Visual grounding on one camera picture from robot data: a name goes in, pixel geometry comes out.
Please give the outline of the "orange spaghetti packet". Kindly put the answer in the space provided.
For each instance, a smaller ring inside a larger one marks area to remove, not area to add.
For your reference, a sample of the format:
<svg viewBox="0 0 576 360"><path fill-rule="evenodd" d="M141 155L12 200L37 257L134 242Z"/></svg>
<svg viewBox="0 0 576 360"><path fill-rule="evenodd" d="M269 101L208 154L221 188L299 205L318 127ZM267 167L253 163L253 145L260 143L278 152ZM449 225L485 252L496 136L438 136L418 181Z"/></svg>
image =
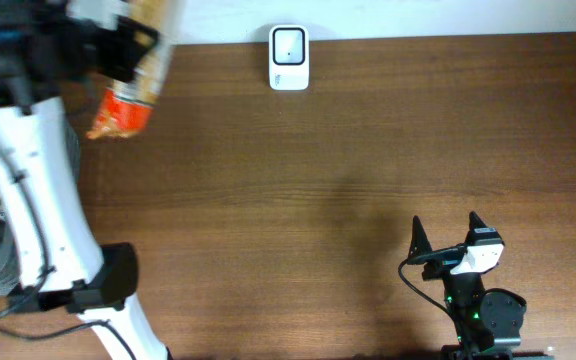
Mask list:
<svg viewBox="0 0 576 360"><path fill-rule="evenodd" d="M159 98L172 60L176 42L179 0L109 1L109 15L126 16L159 32L159 41L140 60L135 79L114 80L106 88L103 100L87 132L90 139L128 138L142 132Z"/></svg>

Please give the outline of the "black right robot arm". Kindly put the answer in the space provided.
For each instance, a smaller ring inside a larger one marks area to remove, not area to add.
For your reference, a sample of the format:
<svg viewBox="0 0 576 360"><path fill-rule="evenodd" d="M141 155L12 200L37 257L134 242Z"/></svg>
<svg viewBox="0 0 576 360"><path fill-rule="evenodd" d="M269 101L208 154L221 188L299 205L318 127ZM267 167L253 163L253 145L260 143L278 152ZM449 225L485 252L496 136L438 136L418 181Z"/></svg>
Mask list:
<svg viewBox="0 0 576 360"><path fill-rule="evenodd" d="M417 295L444 312L454 325L458 343L445 345L441 359L548 359L543 352L517 353L527 301L501 288L487 289L482 276L499 265L505 248L502 236L472 211L465 240L451 247L434 249L421 219L412 220L407 257L398 266L400 279ZM441 303L414 286L404 275L406 266L421 266L422 279L440 280Z"/></svg>

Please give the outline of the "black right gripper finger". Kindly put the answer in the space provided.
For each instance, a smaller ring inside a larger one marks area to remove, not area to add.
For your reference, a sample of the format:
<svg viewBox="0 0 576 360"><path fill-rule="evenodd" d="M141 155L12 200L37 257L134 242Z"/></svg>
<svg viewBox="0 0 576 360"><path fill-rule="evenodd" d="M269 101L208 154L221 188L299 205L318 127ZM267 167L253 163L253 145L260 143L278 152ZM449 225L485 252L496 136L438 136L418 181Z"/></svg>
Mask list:
<svg viewBox="0 0 576 360"><path fill-rule="evenodd" d="M483 222L483 220L477 215L475 211L471 211L469 213L469 229L471 231L487 228L488 226Z"/></svg>
<svg viewBox="0 0 576 360"><path fill-rule="evenodd" d="M409 247L409 256L420 256L430 253L432 247L422 225L421 219L415 215L412 221L412 238Z"/></svg>

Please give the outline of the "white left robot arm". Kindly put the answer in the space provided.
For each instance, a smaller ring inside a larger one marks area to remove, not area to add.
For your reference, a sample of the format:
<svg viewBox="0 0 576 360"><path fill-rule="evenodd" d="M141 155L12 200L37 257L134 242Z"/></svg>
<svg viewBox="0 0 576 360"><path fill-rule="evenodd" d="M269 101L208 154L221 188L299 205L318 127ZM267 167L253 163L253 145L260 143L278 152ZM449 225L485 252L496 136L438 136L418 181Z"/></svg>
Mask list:
<svg viewBox="0 0 576 360"><path fill-rule="evenodd" d="M114 359L170 357L137 296L134 247L98 243L87 223L59 91L92 72L131 81L160 37L128 16L111 29L73 17L64 1L0 1L0 199L19 264L0 332L9 316L62 308Z"/></svg>

